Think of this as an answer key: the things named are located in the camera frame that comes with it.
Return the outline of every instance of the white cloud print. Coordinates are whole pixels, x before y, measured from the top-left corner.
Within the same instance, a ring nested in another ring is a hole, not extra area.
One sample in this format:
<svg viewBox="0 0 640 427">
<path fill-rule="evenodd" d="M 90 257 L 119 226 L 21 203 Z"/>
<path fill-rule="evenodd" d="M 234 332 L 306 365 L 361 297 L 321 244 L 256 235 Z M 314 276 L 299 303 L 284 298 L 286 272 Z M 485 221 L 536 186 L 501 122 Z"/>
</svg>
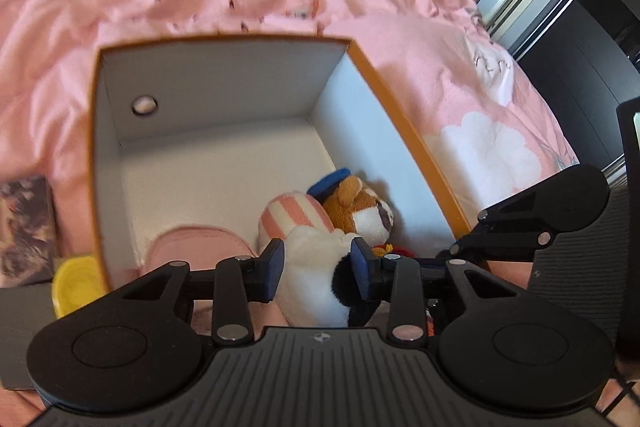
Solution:
<svg viewBox="0 0 640 427">
<path fill-rule="evenodd" d="M 478 212 L 540 181 L 542 167 L 524 136 L 481 112 L 424 136 L 470 223 Z"/>
</svg>

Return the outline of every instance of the yellow object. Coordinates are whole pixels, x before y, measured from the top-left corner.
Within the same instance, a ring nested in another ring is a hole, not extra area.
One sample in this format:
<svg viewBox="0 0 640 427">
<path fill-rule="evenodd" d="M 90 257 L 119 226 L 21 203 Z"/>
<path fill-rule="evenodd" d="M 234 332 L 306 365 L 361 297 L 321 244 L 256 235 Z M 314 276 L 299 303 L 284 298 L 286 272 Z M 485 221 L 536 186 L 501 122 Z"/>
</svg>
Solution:
<svg viewBox="0 0 640 427">
<path fill-rule="evenodd" d="M 105 295 L 100 267 L 93 255 L 67 259 L 53 277 L 51 298 L 56 317 L 69 313 Z"/>
</svg>

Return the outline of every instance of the bed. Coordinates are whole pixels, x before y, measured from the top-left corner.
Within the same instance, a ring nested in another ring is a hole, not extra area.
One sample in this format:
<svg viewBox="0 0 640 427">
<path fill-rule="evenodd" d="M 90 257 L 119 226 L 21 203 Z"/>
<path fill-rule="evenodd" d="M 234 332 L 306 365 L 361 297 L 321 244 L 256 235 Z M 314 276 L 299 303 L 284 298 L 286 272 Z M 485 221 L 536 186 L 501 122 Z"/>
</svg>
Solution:
<svg viewBox="0 0 640 427">
<path fill-rule="evenodd" d="M 354 39 L 452 188 L 466 219 L 458 234 L 482 208 L 576 162 L 556 118 L 491 41 L 472 0 L 0 0 L 0 6 L 0 179 L 47 176 L 65 253 L 94 244 L 85 147 L 90 78 L 98 50 L 123 42 L 219 32 Z M 509 275 L 526 285 L 527 269 Z M 28 423 L 38 407 L 33 396 L 2 390 L 0 426 Z"/>
</svg>

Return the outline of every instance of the pink and white striped fabric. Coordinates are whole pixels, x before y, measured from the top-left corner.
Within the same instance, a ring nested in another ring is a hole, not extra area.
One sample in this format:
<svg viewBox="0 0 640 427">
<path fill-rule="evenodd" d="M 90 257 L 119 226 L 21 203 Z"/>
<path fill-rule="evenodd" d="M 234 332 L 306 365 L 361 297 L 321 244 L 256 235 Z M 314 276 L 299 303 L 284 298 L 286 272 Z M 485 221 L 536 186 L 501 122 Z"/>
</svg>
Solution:
<svg viewBox="0 0 640 427">
<path fill-rule="evenodd" d="M 271 200 L 260 216 L 260 251 L 275 237 L 286 239 L 298 225 L 308 225 L 323 232 L 333 232 L 335 228 L 318 201 L 303 192 L 287 192 Z"/>
</svg>

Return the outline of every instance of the black plush patch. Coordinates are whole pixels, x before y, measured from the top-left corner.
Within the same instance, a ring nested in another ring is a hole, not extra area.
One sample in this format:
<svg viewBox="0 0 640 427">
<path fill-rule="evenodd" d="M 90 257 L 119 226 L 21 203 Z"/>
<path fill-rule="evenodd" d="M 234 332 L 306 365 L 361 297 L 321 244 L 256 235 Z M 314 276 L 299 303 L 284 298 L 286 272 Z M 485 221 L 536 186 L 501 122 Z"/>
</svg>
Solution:
<svg viewBox="0 0 640 427">
<path fill-rule="evenodd" d="M 366 325 L 380 306 L 380 301 L 369 302 L 360 297 L 348 254 L 335 267 L 331 290 L 340 304 L 349 308 L 349 327 L 361 328 Z"/>
</svg>

